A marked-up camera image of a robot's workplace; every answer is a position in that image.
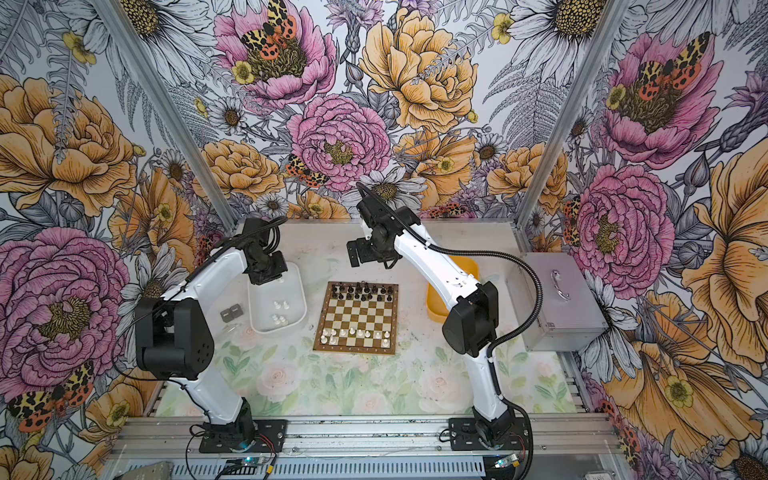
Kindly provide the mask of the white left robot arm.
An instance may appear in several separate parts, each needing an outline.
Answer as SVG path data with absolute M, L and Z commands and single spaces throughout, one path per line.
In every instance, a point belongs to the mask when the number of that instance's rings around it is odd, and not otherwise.
M 250 448 L 257 427 L 247 400 L 212 365 L 215 341 L 206 311 L 237 278 L 261 286 L 287 271 L 278 250 L 279 227 L 286 221 L 243 220 L 186 279 L 157 299 L 139 301 L 134 312 L 137 366 L 179 385 L 202 411 L 207 437 L 233 451 Z

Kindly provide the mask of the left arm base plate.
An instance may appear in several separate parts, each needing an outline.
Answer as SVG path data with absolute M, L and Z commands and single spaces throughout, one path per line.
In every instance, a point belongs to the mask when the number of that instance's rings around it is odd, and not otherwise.
M 250 424 L 204 423 L 203 426 L 200 453 L 280 453 L 283 450 L 288 421 L 259 419 L 253 420 Z

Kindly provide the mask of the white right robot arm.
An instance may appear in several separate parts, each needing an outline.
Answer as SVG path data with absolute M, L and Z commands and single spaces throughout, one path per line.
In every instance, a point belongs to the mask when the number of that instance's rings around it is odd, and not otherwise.
M 347 243 L 350 265 L 356 268 L 376 262 L 390 269 L 404 259 L 428 281 L 449 309 L 442 334 L 464 360 L 476 432 L 484 446 L 500 447 L 515 414 L 501 393 L 489 356 L 499 324 L 497 288 L 461 269 L 447 249 L 434 243 L 412 210 L 394 210 L 363 183 L 356 187 L 361 195 L 357 210 L 364 235 Z

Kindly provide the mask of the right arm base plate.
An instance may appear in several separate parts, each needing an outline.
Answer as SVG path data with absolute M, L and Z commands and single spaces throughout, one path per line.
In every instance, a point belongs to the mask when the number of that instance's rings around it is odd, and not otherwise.
M 531 450 L 528 433 L 524 419 L 510 415 L 493 421 L 470 417 L 448 419 L 448 440 L 453 451 Z

